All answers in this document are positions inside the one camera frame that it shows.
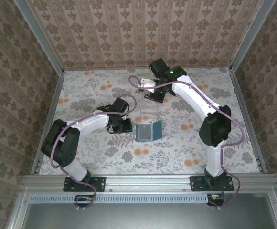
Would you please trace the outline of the aluminium side rail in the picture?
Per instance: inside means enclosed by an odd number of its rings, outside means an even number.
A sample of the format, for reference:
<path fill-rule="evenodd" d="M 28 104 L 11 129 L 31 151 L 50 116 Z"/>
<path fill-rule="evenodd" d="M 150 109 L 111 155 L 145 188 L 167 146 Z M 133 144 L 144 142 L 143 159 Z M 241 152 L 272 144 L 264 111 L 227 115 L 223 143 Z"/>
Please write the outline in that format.
<path fill-rule="evenodd" d="M 251 119 L 249 116 L 248 109 L 245 104 L 245 100 L 244 100 L 238 79 L 236 77 L 235 72 L 233 72 L 230 68 L 228 68 L 228 71 L 229 71 L 229 75 L 231 77 L 231 81 L 232 81 L 234 91 L 235 91 L 235 94 L 236 94 L 236 97 L 237 97 L 237 100 L 239 103 L 240 110 L 242 112 L 243 120 L 246 125 L 246 129 L 247 129 L 247 133 L 248 133 L 248 136 L 249 136 L 249 139 L 251 142 L 251 146 L 252 146 L 253 152 L 256 156 L 256 161 L 257 161 L 258 167 L 260 169 L 260 172 L 268 173 L 268 170 L 266 168 L 266 164 L 265 164 L 265 161 L 264 161 L 264 158 L 262 155 L 262 151 L 259 146 L 256 134 L 254 132 L 254 128 L 253 128 L 253 125 L 252 125 L 252 122 L 251 122 Z"/>
<path fill-rule="evenodd" d="M 43 142 L 50 130 L 50 127 L 52 125 L 55 110 L 56 110 L 59 96 L 60 96 L 60 92 L 61 92 L 61 89 L 63 86 L 63 82 L 64 82 L 64 73 L 62 73 L 61 75 L 58 76 L 57 85 L 56 85 L 54 93 L 53 93 L 53 97 L 52 97 L 52 101 L 51 101 L 51 104 L 49 107 L 48 115 L 47 115 L 47 118 L 46 118 L 46 121 L 44 124 L 43 132 L 42 132 L 40 142 L 39 142 L 39 145 L 38 145 L 38 148 L 36 151 L 33 166 L 32 166 L 31 172 L 30 172 L 31 175 L 38 174 L 40 171 L 39 163 L 42 161 L 42 158 L 43 158 L 43 153 L 41 152 L 41 147 L 42 147 L 42 144 L 43 144 Z"/>

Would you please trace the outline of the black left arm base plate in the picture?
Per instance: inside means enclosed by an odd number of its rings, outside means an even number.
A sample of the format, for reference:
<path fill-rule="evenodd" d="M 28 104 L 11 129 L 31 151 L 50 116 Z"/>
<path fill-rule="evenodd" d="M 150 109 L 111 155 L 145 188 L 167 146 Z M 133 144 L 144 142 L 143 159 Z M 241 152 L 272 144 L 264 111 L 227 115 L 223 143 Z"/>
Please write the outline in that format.
<path fill-rule="evenodd" d="M 106 186 L 105 177 L 88 177 L 85 178 L 82 182 L 88 183 L 93 186 L 96 191 L 104 192 Z M 92 192 L 93 189 L 87 185 L 79 184 L 72 180 L 70 177 L 66 177 L 64 180 L 64 192 Z"/>

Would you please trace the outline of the grey sheet metal panel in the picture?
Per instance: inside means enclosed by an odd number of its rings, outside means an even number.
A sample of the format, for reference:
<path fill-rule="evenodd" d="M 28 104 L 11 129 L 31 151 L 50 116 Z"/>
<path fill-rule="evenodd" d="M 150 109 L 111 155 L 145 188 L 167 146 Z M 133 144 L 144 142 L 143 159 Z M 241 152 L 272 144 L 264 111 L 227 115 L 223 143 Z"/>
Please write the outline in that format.
<path fill-rule="evenodd" d="M 267 204 L 33 204 L 23 229 L 277 229 Z"/>

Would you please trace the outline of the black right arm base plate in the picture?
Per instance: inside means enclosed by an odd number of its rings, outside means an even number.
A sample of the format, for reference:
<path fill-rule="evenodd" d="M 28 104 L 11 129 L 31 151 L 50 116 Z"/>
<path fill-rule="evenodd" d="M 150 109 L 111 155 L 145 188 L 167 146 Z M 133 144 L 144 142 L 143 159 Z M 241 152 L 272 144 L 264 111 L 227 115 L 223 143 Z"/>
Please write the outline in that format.
<path fill-rule="evenodd" d="M 192 176 L 190 177 L 191 191 L 234 191 L 234 184 L 230 176 L 222 178 Z"/>

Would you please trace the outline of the clear acrylic card tray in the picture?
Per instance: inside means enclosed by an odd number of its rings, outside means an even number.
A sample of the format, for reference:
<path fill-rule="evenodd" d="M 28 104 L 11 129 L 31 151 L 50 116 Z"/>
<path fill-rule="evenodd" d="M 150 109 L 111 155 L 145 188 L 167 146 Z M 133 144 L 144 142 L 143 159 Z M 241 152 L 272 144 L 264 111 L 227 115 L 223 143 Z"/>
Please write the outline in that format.
<path fill-rule="evenodd" d="M 159 112 L 159 104 L 157 102 L 145 98 L 139 102 L 139 113 L 143 121 L 158 120 L 160 118 Z"/>

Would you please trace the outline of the blue leather card holder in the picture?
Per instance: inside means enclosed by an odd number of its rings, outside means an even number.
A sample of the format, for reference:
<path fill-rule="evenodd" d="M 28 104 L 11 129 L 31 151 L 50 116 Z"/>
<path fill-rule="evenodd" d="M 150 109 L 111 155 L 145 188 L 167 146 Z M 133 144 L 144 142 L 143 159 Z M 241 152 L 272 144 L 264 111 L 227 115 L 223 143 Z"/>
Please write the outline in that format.
<path fill-rule="evenodd" d="M 150 140 L 147 140 L 147 141 L 139 141 L 138 140 L 138 126 L 139 125 L 142 125 L 142 124 L 136 125 L 136 133 L 135 133 L 136 139 L 135 140 L 137 142 L 153 142 L 153 141 L 156 141 L 156 140 L 159 140 L 162 138 L 162 121 L 156 121 L 152 124 L 148 124 L 148 125 L 150 125 Z"/>

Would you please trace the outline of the thin aluminium wall rail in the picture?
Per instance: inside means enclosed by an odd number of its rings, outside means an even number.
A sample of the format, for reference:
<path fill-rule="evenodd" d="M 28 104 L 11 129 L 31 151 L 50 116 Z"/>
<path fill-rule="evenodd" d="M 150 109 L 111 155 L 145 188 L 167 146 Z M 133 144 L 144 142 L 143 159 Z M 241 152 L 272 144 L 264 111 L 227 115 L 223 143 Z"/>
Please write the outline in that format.
<path fill-rule="evenodd" d="M 228 68 L 230 69 L 230 66 L 182 66 L 183 69 L 185 68 Z M 138 70 L 138 69 L 148 69 L 150 70 L 149 66 L 141 66 L 141 67 L 103 67 L 103 68 L 64 68 L 63 72 L 67 71 L 98 71 L 98 70 Z"/>

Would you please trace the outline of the aluminium table edge rail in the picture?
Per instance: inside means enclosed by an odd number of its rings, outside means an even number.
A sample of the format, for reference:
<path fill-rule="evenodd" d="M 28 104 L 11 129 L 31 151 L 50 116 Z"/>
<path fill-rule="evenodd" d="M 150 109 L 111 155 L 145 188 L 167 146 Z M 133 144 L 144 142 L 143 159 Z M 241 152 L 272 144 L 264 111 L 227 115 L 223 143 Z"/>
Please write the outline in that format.
<path fill-rule="evenodd" d="M 197 174 L 177 175 L 104 175 L 105 193 L 122 194 L 159 194 L 190 193 L 190 177 Z M 277 179 L 274 174 L 237 173 L 241 184 L 240 193 L 270 193 L 277 191 Z M 23 177 L 20 192 L 27 193 L 63 193 L 65 175 L 27 175 Z"/>

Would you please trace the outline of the aluminium corner post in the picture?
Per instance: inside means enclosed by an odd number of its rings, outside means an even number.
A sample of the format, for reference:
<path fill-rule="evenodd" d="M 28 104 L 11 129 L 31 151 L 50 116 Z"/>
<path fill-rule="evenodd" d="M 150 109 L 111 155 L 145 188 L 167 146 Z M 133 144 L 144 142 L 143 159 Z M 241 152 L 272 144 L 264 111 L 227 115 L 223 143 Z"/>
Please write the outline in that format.
<path fill-rule="evenodd" d="M 248 30 L 238 47 L 234 58 L 230 63 L 230 70 L 235 72 L 240 66 L 242 60 L 244 59 L 246 53 L 248 52 L 250 46 L 252 45 L 254 39 L 256 38 L 258 32 L 260 31 L 263 23 L 265 22 L 267 16 L 272 10 L 274 4 L 277 0 L 263 0 L 258 11 L 256 12 Z"/>
<path fill-rule="evenodd" d="M 64 68 L 56 55 L 52 45 L 50 44 L 49 39 L 46 37 L 44 29 L 41 27 L 37 17 L 32 11 L 31 7 L 28 4 L 27 0 L 14 0 L 16 6 L 20 10 L 24 19 L 26 20 L 28 26 L 33 32 L 35 38 L 39 42 L 41 48 L 46 54 L 48 60 L 50 61 L 52 67 L 56 71 L 57 75 L 60 77 L 63 75 Z"/>

